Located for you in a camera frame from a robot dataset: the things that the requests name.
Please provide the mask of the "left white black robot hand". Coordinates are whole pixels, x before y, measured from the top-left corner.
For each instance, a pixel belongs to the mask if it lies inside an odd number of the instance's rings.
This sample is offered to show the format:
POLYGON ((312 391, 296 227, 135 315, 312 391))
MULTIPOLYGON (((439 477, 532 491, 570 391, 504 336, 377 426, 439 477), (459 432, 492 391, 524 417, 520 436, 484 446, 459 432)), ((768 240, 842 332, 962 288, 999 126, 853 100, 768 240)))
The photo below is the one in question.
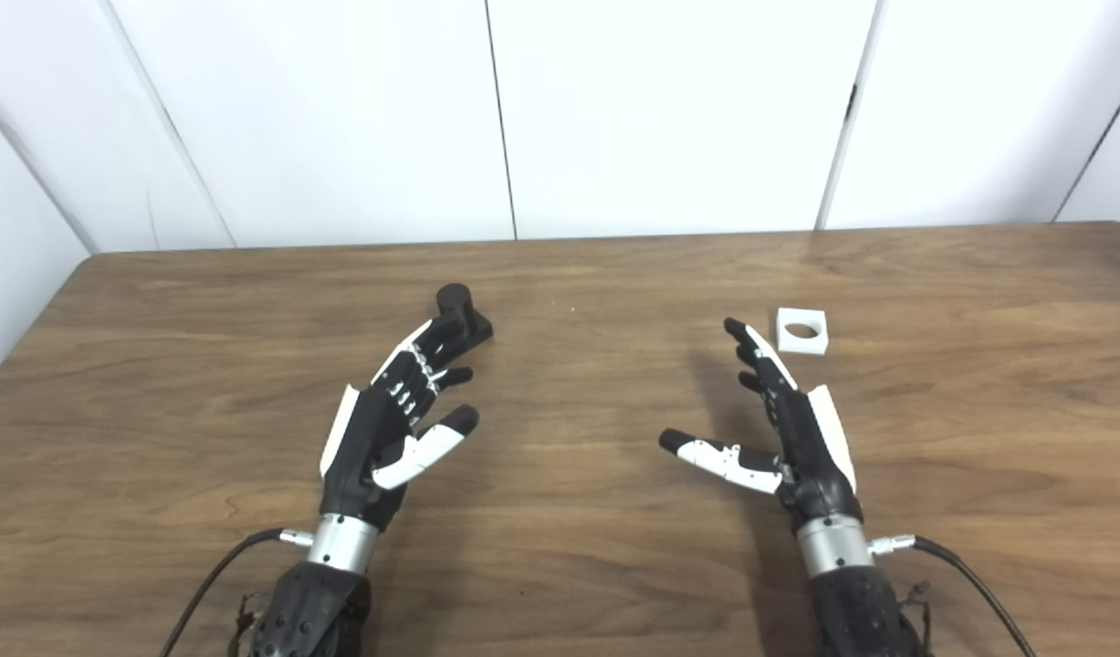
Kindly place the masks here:
POLYGON ((472 435, 480 415, 468 404, 418 428, 444 391, 472 381, 469 367, 447 366, 465 334, 458 318, 427 320, 390 351, 367 387, 344 389, 321 453, 323 516, 388 531, 408 485, 472 435))

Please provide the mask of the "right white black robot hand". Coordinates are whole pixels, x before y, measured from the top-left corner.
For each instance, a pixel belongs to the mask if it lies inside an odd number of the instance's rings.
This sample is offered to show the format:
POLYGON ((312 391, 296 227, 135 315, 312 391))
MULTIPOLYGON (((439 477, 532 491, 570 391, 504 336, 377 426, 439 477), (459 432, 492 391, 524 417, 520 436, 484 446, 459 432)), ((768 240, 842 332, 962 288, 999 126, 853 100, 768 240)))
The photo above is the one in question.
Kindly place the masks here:
POLYGON ((755 392, 778 437, 774 454, 664 429, 657 443, 668 453, 718 475, 744 489, 776 496, 790 513, 793 528, 827 516, 864 520, 864 504, 856 492, 853 464, 830 391, 799 387, 780 354, 748 323, 724 320, 724 329, 738 344, 738 374, 744 388, 755 392))

